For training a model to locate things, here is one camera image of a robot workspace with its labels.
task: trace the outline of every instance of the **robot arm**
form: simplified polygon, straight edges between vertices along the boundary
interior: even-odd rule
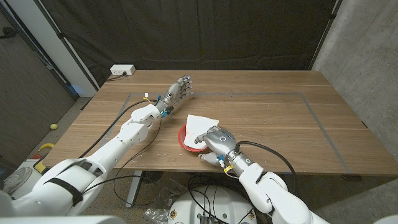
[[[298,197],[289,193],[285,182],[278,175],[267,172],[261,176],[264,169],[238,151],[235,138],[229,131],[212,127],[195,140],[202,141],[213,152],[200,155],[201,159],[210,162],[216,157],[223,161],[220,162],[221,166],[225,164],[232,167],[251,202],[260,212],[269,213],[272,208],[275,209],[272,214],[273,223],[327,223],[311,212]]]
[[[111,169],[130,147],[145,140],[152,123],[170,114],[173,106],[193,94],[190,77],[183,76],[171,85],[156,104],[135,110],[118,135],[92,155],[67,159],[46,172],[27,195],[11,201],[15,216],[78,215],[95,199],[103,185],[82,194],[85,189],[107,179]]]

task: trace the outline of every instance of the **robot finger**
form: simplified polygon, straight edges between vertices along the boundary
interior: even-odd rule
[[[209,130],[207,131],[207,133],[210,133],[210,132],[213,132],[213,131],[218,131],[218,130],[221,130],[221,128],[218,127],[218,126],[213,126],[213,127],[209,128]]]
[[[187,79],[187,75],[184,75],[183,77],[179,78],[179,79],[177,80],[177,83],[178,83],[178,84],[184,83],[184,80],[185,80],[185,79]]]
[[[183,90],[181,91],[181,94],[184,94],[186,91],[189,91],[190,89],[192,89],[192,86],[186,87],[185,89],[183,89]]]
[[[215,152],[211,152],[208,154],[199,154],[198,157],[210,164],[213,164],[213,165],[218,164],[217,154]]]
[[[207,135],[207,133],[199,135],[199,136],[195,139],[194,143],[195,143],[195,144],[198,144],[199,142],[203,142],[203,137],[205,137],[206,135]]]
[[[191,77],[187,77],[187,78],[185,78],[184,80],[183,80],[183,82],[179,82],[179,84],[180,84],[180,86],[185,86],[188,82],[189,82],[189,79],[190,79]]]

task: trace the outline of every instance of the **black curtain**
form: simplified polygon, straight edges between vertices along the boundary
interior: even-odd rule
[[[42,0],[99,85],[137,69],[307,70],[335,0]]]

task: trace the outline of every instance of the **wooden table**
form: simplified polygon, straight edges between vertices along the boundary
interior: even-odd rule
[[[112,123],[120,111],[142,100],[164,95],[178,77],[193,80],[195,95],[166,116],[156,140],[125,168],[222,172],[184,150],[177,134],[188,114],[220,120],[238,141],[254,141],[285,156],[301,174],[397,175],[398,163],[329,84],[314,71],[138,70],[131,77],[105,83],[44,160],[46,166],[77,158]],[[98,147],[113,138],[126,113]],[[116,167],[154,137],[130,149]],[[288,172],[276,156],[256,147],[242,151],[266,170]]]

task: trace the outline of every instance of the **tennis ball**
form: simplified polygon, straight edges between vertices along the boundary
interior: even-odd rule
[[[58,125],[57,125],[57,124],[51,124],[51,125],[50,125],[50,128],[51,128],[52,130],[55,130],[55,129],[58,128]]]

